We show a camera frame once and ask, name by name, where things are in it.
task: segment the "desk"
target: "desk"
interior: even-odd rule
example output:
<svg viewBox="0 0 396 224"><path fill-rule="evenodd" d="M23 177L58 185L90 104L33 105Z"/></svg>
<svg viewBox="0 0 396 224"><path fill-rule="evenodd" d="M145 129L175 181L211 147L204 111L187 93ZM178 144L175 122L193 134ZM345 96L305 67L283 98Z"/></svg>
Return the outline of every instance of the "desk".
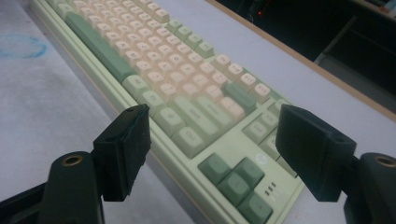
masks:
<svg viewBox="0 0 396 224"><path fill-rule="evenodd" d="M198 0L155 2L218 52L354 139L357 156L376 151L396 157L394 114L271 36L230 18L223 8ZM0 21L7 21L0 23L0 36L28 36L46 46L39 57L0 58L0 201L46 181L50 164L59 156L91 151L93 139L116 117L27 4L0 3ZM317 203L305 189L285 223L345 223L344 200ZM155 161L143 167L126 202L105 203L105 216L107 223L204 222Z"/></svg>

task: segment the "mechanical keyboard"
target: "mechanical keyboard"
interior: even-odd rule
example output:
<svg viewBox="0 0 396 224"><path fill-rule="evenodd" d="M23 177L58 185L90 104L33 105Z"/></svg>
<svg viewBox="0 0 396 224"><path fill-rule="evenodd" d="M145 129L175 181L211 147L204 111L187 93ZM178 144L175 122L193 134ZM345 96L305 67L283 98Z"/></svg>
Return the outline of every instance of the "mechanical keyboard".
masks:
<svg viewBox="0 0 396 224"><path fill-rule="evenodd" d="M304 187L276 150L289 102L151 0L34 0L121 112L150 107L151 152L213 223L280 223Z"/></svg>

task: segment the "black bracket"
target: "black bracket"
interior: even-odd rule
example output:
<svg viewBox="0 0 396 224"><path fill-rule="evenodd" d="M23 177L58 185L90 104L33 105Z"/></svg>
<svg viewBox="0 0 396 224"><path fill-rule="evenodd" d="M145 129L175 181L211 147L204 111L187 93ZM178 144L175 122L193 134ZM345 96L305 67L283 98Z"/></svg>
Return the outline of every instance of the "black bracket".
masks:
<svg viewBox="0 0 396 224"><path fill-rule="evenodd" d="M105 201L122 202L150 149L149 107L124 110L93 142L91 153L53 162L47 183L0 203L3 223L105 223Z"/></svg>
<svg viewBox="0 0 396 224"><path fill-rule="evenodd" d="M350 224L396 223L396 160L353 156L356 143L309 111L282 105L276 148L319 202L347 195Z"/></svg>

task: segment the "stain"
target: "stain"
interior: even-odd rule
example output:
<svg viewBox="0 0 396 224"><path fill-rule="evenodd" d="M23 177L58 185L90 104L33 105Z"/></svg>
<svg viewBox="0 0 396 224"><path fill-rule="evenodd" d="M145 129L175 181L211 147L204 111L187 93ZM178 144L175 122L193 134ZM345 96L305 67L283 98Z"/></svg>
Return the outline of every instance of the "stain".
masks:
<svg viewBox="0 0 396 224"><path fill-rule="evenodd" d="M38 58L46 51L45 43L29 35L0 35L0 58Z"/></svg>

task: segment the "green keycap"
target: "green keycap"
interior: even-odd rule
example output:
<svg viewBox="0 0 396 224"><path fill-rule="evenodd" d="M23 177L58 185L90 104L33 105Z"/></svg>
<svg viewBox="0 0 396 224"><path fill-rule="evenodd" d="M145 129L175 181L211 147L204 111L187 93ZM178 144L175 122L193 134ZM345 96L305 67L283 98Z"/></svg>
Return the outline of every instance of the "green keycap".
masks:
<svg viewBox="0 0 396 224"><path fill-rule="evenodd" d="M233 120L230 116L209 98L200 96L197 98L196 104L220 127L223 133L233 127Z"/></svg>
<svg viewBox="0 0 396 224"><path fill-rule="evenodd" d="M275 145L276 135L271 133L264 141L259 144L259 147L264 150L272 159L277 160L280 154Z"/></svg>
<svg viewBox="0 0 396 224"><path fill-rule="evenodd" d="M271 132L279 122L279 119L271 112L266 111L260 116L261 121L265 124L266 127L269 128Z"/></svg>
<svg viewBox="0 0 396 224"><path fill-rule="evenodd" d="M195 48L195 52L197 52L205 59L215 55L213 46L207 43L206 41L203 41L201 44L199 44L198 47Z"/></svg>
<svg viewBox="0 0 396 224"><path fill-rule="evenodd" d="M192 30L187 26L182 26L175 31L175 36L177 36L181 41L184 41L189 35L191 35Z"/></svg>
<svg viewBox="0 0 396 224"><path fill-rule="evenodd" d="M65 21L69 13L76 13L76 11L66 3L59 3L55 6L55 11Z"/></svg>
<svg viewBox="0 0 396 224"><path fill-rule="evenodd" d="M195 49L199 44L201 44L203 39L196 35L192 34L187 37L187 39L184 41L186 45L188 45L190 48Z"/></svg>
<svg viewBox="0 0 396 224"><path fill-rule="evenodd" d="M279 99L277 100L273 105L271 105L268 110L271 111L273 114L275 114L276 116L279 116L280 114L280 108L282 107L282 105L288 105L289 103L284 100L284 99Z"/></svg>
<svg viewBox="0 0 396 224"><path fill-rule="evenodd" d="M68 13L65 22L119 83L135 74L129 64L78 14Z"/></svg>
<svg viewBox="0 0 396 224"><path fill-rule="evenodd" d="M55 9L58 4L60 3L66 3L64 0L47 0L47 3L53 8Z"/></svg>
<svg viewBox="0 0 396 224"><path fill-rule="evenodd" d="M254 97L249 95L236 83L230 83L223 88L224 95L233 98L240 106L242 106L247 114L256 109L256 101Z"/></svg>
<svg viewBox="0 0 396 224"><path fill-rule="evenodd" d="M250 188L247 182L237 173L231 172L218 185L221 193L235 206L248 195Z"/></svg>
<svg viewBox="0 0 396 224"><path fill-rule="evenodd" d="M259 144L268 134L267 128L257 120L253 120L243 131L254 143Z"/></svg>
<svg viewBox="0 0 396 224"><path fill-rule="evenodd" d="M149 90L149 86L142 77L138 75L128 76L123 80L122 86L127 90L131 95L137 99L144 91Z"/></svg>
<svg viewBox="0 0 396 224"><path fill-rule="evenodd" d="M251 189L254 189L264 176L264 172L248 158L239 162L234 171L247 182Z"/></svg>
<svg viewBox="0 0 396 224"><path fill-rule="evenodd" d="M178 96L170 103L170 106L186 120L189 126L203 137L205 142L211 143L218 138L219 128L201 110L193 105L189 99L184 96Z"/></svg>
<svg viewBox="0 0 396 224"><path fill-rule="evenodd" d="M149 115L153 117L157 112L165 107L165 101L155 91L145 91L136 100L139 104L149 106Z"/></svg>
<svg viewBox="0 0 396 224"><path fill-rule="evenodd" d="M198 168L214 185L217 185L231 171L227 163L216 153L199 164Z"/></svg>
<svg viewBox="0 0 396 224"><path fill-rule="evenodd" d="M170 21L166 24L165 28L168 29L169 32L171 32L172 34L174 34L174 33L176 32L176 30L177 30L178 28L180 28L182 25L183 25L183 24L181 23L181 21L172 19L172 20L170 20Z"/></svg>
<svg viewBox="0 0 396 224"><path fill-rule="evenodd" d="M251 224L265 223L273 213L270 205L254 192L242 201L238 210Z"/></svg>
<svg viewBox="0 0 396 224"><path fill-rule="evenodd" d="M205 148L203 139L191 127L182 128L171 138L189 159Z"/></svg>
<svg viewBox="0 0 396 224"><path fill-rule="evenodd" d="M175 132L186 126L183 119L170 107L166 107L158 112L154 116L154 120L168 136L172 136Z"/></svg>

